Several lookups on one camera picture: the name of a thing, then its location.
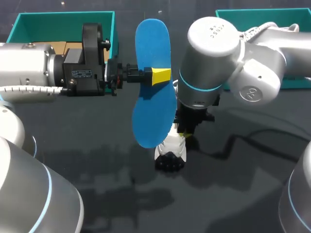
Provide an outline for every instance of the white cable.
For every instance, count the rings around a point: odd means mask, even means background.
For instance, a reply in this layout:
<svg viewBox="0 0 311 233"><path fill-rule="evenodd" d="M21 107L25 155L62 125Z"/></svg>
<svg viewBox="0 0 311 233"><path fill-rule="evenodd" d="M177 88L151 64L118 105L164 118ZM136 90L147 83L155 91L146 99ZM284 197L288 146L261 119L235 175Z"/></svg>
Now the white cable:
<svg viewBox="0 0 311 233"><path fill-rule="evenodd" d="M285 28L279 28L274 22L267 22L262 24L259 27L253 27L248 29L245 32L240 33L240 39L243 40L244 42L247 42L251 40L254 36L258 35L262 31L266 30L267 28L270 27L275 27L280 31L286 31L286 32L299 32L299 25L294 23L290 27L285 27Z"/></svg>
<svg viewBox="0 0 311 233"><path fill-rule="evenodd" d="M26 86L26 85L20 85L20 86L1 86L0 87L0 93L1 92L41 92L41 93L47 93L47 94L60 94L60 92L63 90L62 87L57 86Z"/></svg>
<svg viewBox="0 0 311 233"><path fill-rule="evenodd" d="M258 35L259 33L261 33L263 30L269 28L269 27L277 27L277 25L274 22L267 22L262 24L259 27L254 27L254 28L250 28L245 32L242 32L240 34L240 38L241 40L243 40L244 42L249 41L250 39L252 39L254 36Z"/></svg>

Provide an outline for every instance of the white sneaker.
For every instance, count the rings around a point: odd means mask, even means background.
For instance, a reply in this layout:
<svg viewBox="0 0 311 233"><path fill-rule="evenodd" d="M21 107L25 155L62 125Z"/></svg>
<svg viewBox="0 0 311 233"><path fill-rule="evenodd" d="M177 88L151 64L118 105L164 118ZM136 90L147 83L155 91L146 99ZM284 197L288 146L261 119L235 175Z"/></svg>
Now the white sneaker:
<svg viewBox="0 0 311 233"><path fill-rule="evenodd" d="M177 132L178 124L173 123L170 132L164 141L155 148L155 160L169 152L172 152L177 158L181 158L184 162L187 160L186 139Z"/></svg>
<svg viewBox="0 0 311 233"><path fill-rule="evenodd" d="M173 82L177 97L177 80ZM155 148L155 167L164 171L179 171L187 160L186 139L177 132L178 124L173 123L164 141Z"/></svg>

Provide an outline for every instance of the teal bin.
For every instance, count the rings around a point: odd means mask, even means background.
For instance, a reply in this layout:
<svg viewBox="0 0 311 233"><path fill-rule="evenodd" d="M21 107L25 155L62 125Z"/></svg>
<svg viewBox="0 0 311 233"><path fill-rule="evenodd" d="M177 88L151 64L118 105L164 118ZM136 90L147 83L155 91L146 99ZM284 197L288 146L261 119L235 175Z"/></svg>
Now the teal bin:
<svg viewBox="0 0 311 233"><path fill-rule="evenodd" d="M311 32L311 11L309 8L217 10L216 16L231 22L240 32L258 27L266 22L274 22L279 27L288 27L297 23L301 32ZM281 86L281 89L309 88L311 88L311 82L305 77L285 76Z"/></svg>
<svg viewBox="0 0 311 233"><path fill-rule="evenodd" d="M82 42L84 23L101 23L103 38L110 39L111 43L109 58L118 55L119 42L113 11L20 13L7 42Z"/></svg>

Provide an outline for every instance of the blue shoe insole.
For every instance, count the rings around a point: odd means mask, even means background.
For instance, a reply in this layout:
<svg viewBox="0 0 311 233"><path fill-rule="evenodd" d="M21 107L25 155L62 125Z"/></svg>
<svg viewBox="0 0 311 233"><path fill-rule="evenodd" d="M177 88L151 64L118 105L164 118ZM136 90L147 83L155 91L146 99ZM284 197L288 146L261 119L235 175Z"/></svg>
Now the blue shoe insole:
<svg viewBox="0 0 311 233"><path fill-rule="evenodd" d="M171 68L171 44L165 24L158 19L142 21L136 29L135 48L138 68ZM172 78L169 82L140 84L132 114L133 133L144 148L163 142L175 118L177 100Z"/></svg>

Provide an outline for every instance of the black table surface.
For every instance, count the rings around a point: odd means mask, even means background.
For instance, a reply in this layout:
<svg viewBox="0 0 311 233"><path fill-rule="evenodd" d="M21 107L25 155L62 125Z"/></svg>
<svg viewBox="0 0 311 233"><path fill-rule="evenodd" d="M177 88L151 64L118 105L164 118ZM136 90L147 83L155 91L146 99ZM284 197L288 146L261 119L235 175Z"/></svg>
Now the black table surface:
<svg viewBox="0 0 311 233"><path fill-rule="evenodd" d="M116 11L120 57L135 63L135 30L145 18L169 29L176 79L187 30L216 9L309 7L307 0L4 0L0 40L19 12ZM154 150L132 134L139 92L125 84L117 97L59 97L53 103L16 106L35 136L38 159L72 182L85 205L85 233L280 233L282 187L311 138L311 91L282 91L261 107L247 107L229 93L202 123L174 175L155 172ZM215 159L229 154L227 160Z"/></svg>

